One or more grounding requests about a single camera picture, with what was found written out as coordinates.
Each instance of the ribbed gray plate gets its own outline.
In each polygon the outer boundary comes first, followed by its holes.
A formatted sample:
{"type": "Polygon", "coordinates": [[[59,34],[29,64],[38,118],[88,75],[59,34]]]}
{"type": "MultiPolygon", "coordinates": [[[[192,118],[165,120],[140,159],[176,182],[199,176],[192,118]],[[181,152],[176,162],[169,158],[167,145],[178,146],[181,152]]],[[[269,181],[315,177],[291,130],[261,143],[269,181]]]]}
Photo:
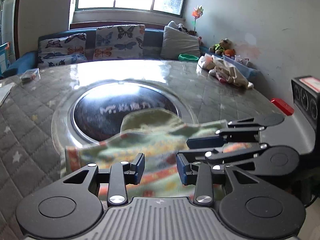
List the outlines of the ribbed gray plate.
{"type": "Polygon", "coordinates": [[[226,229],[210,208],[188,198],[133,198],[110,208],[100,224],[77,240],[243,240],[226,229]]]}

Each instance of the green towel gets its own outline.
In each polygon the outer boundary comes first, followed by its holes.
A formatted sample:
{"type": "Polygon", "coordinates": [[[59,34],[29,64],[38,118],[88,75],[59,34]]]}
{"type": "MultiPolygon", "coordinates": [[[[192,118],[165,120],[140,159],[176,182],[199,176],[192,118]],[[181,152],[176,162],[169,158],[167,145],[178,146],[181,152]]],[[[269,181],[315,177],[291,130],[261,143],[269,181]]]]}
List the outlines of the green towel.
{"type": "MultiPolygon", "coordinates": [[[[71,173],[88,163],[97,163],[100,169],[113,163],[133,161],[145,154],[145,171],[139,185],[127,185],[128,197],[132,196],[193,196],[194,186],[181,184],[176,167],[176,153],[188,149],[190,137],[212,136],[218,129],[226,128],[227,121],[203,124],[185,124],[170,111],[162,108],[144,109],[125,116],[121,132],[112,138],[89,144],[83,148],[67,147],[67,171],[71,173]]],[[[99,196],[108,190],[102,184],[99,196]]]]}

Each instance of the black cable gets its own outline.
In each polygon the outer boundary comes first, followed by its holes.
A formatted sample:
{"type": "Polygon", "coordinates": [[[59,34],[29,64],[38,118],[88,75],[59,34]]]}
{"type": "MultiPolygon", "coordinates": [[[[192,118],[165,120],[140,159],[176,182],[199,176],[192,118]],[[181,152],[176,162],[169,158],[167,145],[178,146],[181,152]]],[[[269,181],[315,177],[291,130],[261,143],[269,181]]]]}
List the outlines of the black cable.
{"type": "Polygon", "coordinates": [[[308,204],[304,205],[304,207],[307,208],[307,207],[311,206],[316,201],[317,198],[318,198],[318,196],[315,195],[315,197],[308,204]]]}

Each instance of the butterfly print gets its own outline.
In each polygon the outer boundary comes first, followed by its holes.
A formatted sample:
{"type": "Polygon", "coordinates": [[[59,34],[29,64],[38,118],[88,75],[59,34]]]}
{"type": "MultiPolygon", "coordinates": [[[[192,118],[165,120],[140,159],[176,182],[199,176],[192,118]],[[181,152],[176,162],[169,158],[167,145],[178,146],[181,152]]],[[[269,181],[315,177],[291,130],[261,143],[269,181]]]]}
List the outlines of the butterfly print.
{"type": "Polygon", "coordinates": [[[102,35],[97,34],[96,45],[97,46],[102,46],[103,44],[109,45],[111,42],[112,34],[113,34],[113,32],[109,33],[107,36],[105,36],[105,38],[102,35]]]}
{"type": "Polygon", "coordinates": [[[43,63],[43,60],[41,59],[41,57],[38,57],[38,64],[43,63]]]}
{"type": "Polygon", "coordinates": [[[131,26],[129,29],[127,29],[126,31],[121,27],[118,26],[118,39],[121,39],[123,36],[128,36],[128,38],[132,38],[132,32],[134,30],[135,26],[131,26]]]}
{"type": "Polygon", "coordinates": [[[64,43],[69,43],[70,41],[72,41],[75,38],[78,38],[78,39],[81,39],[82,41],[85,41],[86,34],[85,33],[78,33],[78,34],[71,35],[64,41],[64,43]]]}
{"type": "Polygon", "coordinates": [[[139,30],[139,32],[143,35],[144,33],[145,33],[145,26],[144,25],[139,25],[139,28],[140,28],[140,30],[139,30]]]}
{"type": "Polygon", "coordinates": [[[76,63],[79,58],[87,61],[87,58],[83,54],[73,54],[71,57],[71,64],[76,63]]]}
{"type": "Polygon", "coordinates": [[[82,46],[79,46],[79,47],[70,47],[68,48],[68,55],[70,54],[75,54],[75,53],[80,53],[80,54],[84,54],[84,49],[82,46]]]}
{"type": "Polygon", "coordinates": [[[110,57],[112,54],[111,50],[112,50],[112,47],[106,48],[106,49],[95,49],[94,56],[95,57],[103,57],[103,56],[110,57]]]}
{"type": "Polygon", "coordinates": [[[50,52],[46,56],[44,56],[43,58],[48,59],[48,58],[57,57],[57,56],[65,56],[65,55],[62,54],[61,52],[50,52]]]}
{"type": "Polygon", "coordinates": [[[116,44],[115,47],[119,50],[133,49],[133,46],[137,45],[135,41],[131,41],[127,44],[116,44]]]}
{"type": "Polygon", "coordinates": [[[142,49],[142,43],[143,43],[143,40],[140,39],[140,38],[136,38],[137,42],[139,43],[139,48],[142,49]]]}
{"type": "Polygon", "coordinates": [[[59,63],[54,64],[53,62],[48,62],[48,66],[49,67],[54,67],[54,66],[61,66],[61,65],[65,65],[66,63],[64,62],[64,60],[61,60],[59,63]]]}
{"type": "Polygon", "coordinates": [[[102,30],[102,29],[104,29],[104,28],[108,28],[108,29],[110,29],[110,28],[112,28],[113,26],[103,26],[103,27],[99,27],[99,28],[97,28],[97,30],[102,30]]]}
{"type": "Polygon", "coordinates": [[[48,41],[47,46],[45,47],[47,48],[62,48],[61,44],[60,44],[60,40],[51,40],[48,41]]]}

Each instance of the butterfly pillow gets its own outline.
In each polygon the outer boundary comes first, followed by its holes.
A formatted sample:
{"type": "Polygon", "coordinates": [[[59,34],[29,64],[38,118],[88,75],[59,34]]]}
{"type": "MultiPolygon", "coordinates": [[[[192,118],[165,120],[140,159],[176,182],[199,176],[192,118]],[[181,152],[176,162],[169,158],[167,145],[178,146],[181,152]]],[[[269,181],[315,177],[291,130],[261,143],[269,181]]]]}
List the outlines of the butterfly pillow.
{"type": "Polygon", "coordinates": [[[97,28],[93,60],[142,58],[144,25],[97,28]]]}
{"type": "Polygon", "coordinates": [[[72,54],[56,57],[38,57],[38,68],[48,68],[62,65],[78,64],[88,62],[83,54],[72,54]]]}
{"type": "Polygon", "coordinates": [[[63,38],[43,40],[39,43],[39,56],[42,58],[48,53],[61,53],[62,55],[85,55],[85,42],[85,33],[77,33],[63,38]]]}

